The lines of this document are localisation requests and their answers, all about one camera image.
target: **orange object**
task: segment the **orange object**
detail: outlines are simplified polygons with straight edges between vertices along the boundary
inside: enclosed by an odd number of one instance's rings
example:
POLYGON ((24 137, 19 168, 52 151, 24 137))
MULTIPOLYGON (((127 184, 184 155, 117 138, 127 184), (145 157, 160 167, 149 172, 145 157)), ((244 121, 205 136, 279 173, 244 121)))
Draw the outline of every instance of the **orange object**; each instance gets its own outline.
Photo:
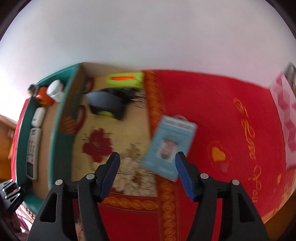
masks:
POLYGON ((111 77, 111 80, 133 80, 135 79, 134 76, 116 76, 116 77, 111 77))
POLYGON ((38 90, 38 92, 35 96, 35 99, 36 99, 36 101, 39 102, 39 104, 52 106, 54 100, 46 94, 46 90, 47 90, 47 87, 41 87, 38 90))

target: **yellow-green object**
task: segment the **yellow-green object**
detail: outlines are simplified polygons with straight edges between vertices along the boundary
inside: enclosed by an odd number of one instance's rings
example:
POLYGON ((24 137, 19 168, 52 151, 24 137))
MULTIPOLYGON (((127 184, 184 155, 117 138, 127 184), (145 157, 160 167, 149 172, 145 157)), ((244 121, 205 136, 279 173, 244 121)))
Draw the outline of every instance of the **yellow-green object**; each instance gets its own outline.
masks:
POLYGON ((110 74, 107 76, 107 84, 111 88, 123 89, 123 88, 143 88, 144 73, 142 72, 130 72, 110 74))
POLYGON ((100 115, 108 116, 114 118, 114 115, 108 111, 100 111, 100 115))

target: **blue gripper pad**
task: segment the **blue gripper pad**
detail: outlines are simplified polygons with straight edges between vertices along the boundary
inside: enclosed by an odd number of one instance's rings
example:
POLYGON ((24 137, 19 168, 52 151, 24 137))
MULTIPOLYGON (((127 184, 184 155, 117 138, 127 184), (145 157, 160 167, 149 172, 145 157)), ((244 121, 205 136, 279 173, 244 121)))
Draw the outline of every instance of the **blue gripper pad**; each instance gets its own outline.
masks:
POLYGON ((188 163, 184 153, 181 151, 179 151, 175 156, 175 164, 187 197, 189 197, 192 201, 195 201, 196 195, 194 193, 194 181, 192 179, 193 177, 191 177, 189 173, 189 167, 194 165, 188 163))
POLYGON ((118 153, 113 152, 109 157, 108 161, 105 163, 107 170, 103 179, 101 180, 101 192, 100 198, 104 200, 108 197, 114 179, 116 177, 117 171, 120 166, 120 156, 118 153))

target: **white wall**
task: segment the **white wall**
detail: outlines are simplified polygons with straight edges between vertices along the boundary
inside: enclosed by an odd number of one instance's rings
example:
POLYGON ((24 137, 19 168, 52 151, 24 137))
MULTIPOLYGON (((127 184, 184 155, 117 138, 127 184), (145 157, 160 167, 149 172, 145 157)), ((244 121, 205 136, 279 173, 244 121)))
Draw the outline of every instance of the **white wall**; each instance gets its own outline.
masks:
POLYGON ((79 62, 267 86, 289 61, 296 40, 264 0, 32 0, 0 42, 0 114, 17 120, 29 84, 79 62))

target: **metal screw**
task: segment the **metal screw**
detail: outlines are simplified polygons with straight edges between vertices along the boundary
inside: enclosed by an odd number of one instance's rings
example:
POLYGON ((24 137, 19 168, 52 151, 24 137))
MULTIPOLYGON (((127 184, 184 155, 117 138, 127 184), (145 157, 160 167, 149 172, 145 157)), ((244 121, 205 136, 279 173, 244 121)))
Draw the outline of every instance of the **metal screw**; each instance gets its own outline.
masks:
POLYGON ((202 174, 200 175, 200 177, 201 177, 202 179, 208 179, 208 178, 209 178, 209 175, 206 174, 206 173, 202 173, 202 174))
POLYGON ((87 174, 86 175, 86 179, 88 179, 88 180, 91 180, 93 178, 94 178, 94 174, 93 173, 90 173, 90 174, 87 174))
POLYGON ((63 183, 63 180, 59 179, 59 180, 56 180, 55 184, 57 186, 61 185, 63 183))
POLYGON ((235 186, 239 185, 239 180, 233 179, 232 184, 235 186))

